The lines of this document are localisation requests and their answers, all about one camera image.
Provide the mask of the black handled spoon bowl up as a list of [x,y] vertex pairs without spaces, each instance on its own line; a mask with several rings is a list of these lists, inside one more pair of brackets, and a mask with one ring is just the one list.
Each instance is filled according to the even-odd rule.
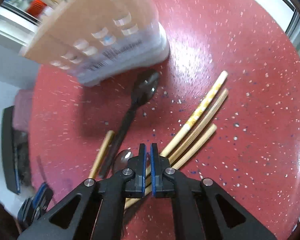
[[127,167],[128,161],[133,157],[131,150],[122,150],[114,159],[112,172],[115,174],[119,170],[123,170]]

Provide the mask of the bamboo chopstick long diagonal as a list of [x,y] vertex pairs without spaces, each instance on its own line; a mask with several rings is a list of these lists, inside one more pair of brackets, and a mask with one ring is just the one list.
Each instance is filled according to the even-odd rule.
[[89,173],[89,176],[88,178],[89,179],[95,179],[96,175],[97,175],[97,172],[98,170],[100,169],[100,166],[102,164],[102,161],[104,159],[104,156],[106,155],[107,153],[107,149],[114,137],[114,134],[115,132],[114,131],[108,131],[106,133],[106,136],[104,137],[104,140],[102,141],[102,144],[101,144],[101,147],[100,147],[100,150],[95,158],[95,161],[92,165],[92,168],[90,170],[90,173]]

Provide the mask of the patterned chopstick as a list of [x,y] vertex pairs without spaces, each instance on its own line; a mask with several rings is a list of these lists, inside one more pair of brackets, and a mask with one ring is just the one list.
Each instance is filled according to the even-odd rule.
[[213,98],[218,93],[219,89],[222,87],[226,78],[228,77],[228,72],[226,70],[222,71],[220,76],[217,78],[211,89],[208,91],[205,98],[198,105],[196,110],[189,117],[187,122],[183,125],[180,131],[174,136],[174,138],[168,143],[168,145],[162,150],[161,156],[168,157],[169,154],[174,150],[174,148],[181,142],[181,140],[187,135],[190,129],[194,126],[197,120],[201,117],[204,111],[207,109]]

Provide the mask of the dark spoon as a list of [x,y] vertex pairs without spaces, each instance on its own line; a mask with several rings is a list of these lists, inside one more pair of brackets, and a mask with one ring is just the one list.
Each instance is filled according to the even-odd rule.
[[109,173],[113,159],[120,149],[126,134],[135,119],[137,110],[145,105],[154,93],[157,91],[159,84],[159,73],[154,69],[147,69],[141,72],[134,82],[131,92],[131,104],[125,116],[122,119],[121,126],[110,144],[109,151],[104,158],[104,162],[100,168],[98,176],[103,179]]

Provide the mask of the black chair seat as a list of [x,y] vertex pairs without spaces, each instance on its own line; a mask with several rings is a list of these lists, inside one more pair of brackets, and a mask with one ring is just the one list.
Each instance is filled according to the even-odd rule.
[[14,143],[13,129],[14,106],[7,107],[2,113],[1,122],[1,156],[7,189],[20,194],[20,181],[18,174],[18,155]]

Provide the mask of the pink plastic stool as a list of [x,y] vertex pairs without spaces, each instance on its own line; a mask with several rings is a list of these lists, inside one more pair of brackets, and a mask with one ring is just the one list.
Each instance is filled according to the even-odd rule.
[[20,89],[14,98],[12,125],[13,128],[28,132],[32,113],[33,90]]

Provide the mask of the beige utensil holder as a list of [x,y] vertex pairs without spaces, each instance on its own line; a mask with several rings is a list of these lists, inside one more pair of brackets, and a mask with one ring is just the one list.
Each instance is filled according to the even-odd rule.
[[66,0],[43,20],[21,55],[92,87],[161,63],[169,52],[152,0]]

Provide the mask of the red basket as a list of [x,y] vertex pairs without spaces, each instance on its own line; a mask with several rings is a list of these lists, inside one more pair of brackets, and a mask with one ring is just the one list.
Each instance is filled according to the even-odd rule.
[[26,9],[26,13],[29,15],[38,18],[43,10],[47,7],[47,4],[41,0],[33,0],[29,7]]

